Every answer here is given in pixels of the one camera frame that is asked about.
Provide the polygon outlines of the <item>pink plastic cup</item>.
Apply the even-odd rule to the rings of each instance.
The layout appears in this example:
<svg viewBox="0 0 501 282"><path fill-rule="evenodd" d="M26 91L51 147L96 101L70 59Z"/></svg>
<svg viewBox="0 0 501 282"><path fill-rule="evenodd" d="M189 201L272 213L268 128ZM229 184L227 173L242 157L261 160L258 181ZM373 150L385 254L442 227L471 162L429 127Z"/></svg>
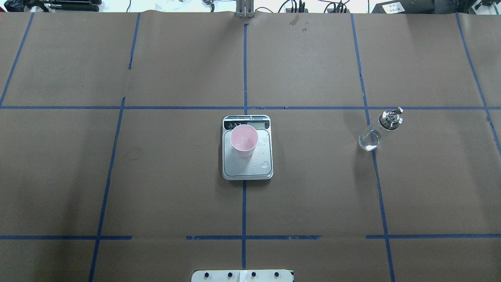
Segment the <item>pink plastic cup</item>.
<svg viewBox="0 0 501 282"><path fill-rule="evenodd" d="M250 125L238 125L230 133L230 143L239 156L250 157L258 144L258 132Z"/></svg>

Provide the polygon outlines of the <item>silver digital kitchen scale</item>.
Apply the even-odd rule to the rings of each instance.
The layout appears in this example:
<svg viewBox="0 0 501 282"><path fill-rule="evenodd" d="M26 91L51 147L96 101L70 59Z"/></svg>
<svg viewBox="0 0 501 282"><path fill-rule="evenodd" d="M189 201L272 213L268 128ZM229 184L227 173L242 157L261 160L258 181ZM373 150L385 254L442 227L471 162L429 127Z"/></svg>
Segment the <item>silver digital kitchen scale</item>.
<svg viewBox="0 0 501 282"><path fill-rule="evenodd" d="M250 125L258 132L258 144L250 157L241 157L230 143L238 125ZM233 180L267 180L273 175L272 133L267 115L226 116L222 122L222 176Z"/></svg>

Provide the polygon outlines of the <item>black box with label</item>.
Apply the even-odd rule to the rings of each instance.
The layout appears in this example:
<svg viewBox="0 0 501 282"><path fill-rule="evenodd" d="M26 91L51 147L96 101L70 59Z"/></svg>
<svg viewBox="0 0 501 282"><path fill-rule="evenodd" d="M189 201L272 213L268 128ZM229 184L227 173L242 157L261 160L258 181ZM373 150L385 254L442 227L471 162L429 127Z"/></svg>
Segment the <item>black box with label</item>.
<svg viewBox="0 0 501 282"><path fill-rule="evenodd" d="M387 0L374 6L371 14L433 14L433 0Z"/></svg>

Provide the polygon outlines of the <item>blue patterned cloth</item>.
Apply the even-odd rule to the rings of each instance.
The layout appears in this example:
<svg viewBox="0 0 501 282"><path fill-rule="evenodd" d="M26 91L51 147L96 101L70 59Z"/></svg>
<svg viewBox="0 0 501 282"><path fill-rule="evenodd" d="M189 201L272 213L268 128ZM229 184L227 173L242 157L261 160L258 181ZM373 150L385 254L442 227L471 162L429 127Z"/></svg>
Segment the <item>blue patterned cloth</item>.
<svg viewBox="0 0 501 282"><path fill-rule="evenodd" d="M10 13L23 13L29 0L1 0L5 10Z"/></svg>

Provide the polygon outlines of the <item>aluminium frame post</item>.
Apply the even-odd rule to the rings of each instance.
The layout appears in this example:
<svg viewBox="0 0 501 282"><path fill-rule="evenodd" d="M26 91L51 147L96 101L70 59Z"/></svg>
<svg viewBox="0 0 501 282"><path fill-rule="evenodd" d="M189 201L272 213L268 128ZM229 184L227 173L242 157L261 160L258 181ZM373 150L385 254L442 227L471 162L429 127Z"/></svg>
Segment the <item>aluminium frame post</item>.
<svg viewBox="0 0 501 282"><path fill-rule="evenodd" d="M254 0L236 0L236 18L253 18L254 15Z"/></svg>

